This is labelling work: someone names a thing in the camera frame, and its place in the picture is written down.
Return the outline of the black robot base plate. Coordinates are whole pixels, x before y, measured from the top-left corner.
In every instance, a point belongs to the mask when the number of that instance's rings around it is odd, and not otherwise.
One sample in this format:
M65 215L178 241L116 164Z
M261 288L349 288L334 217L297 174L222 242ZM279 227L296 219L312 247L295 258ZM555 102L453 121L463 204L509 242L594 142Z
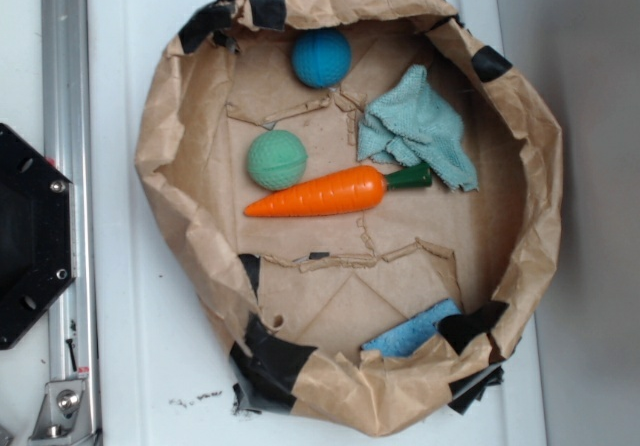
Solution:
M17 345L74 279L71 183L1 125L1 348Z

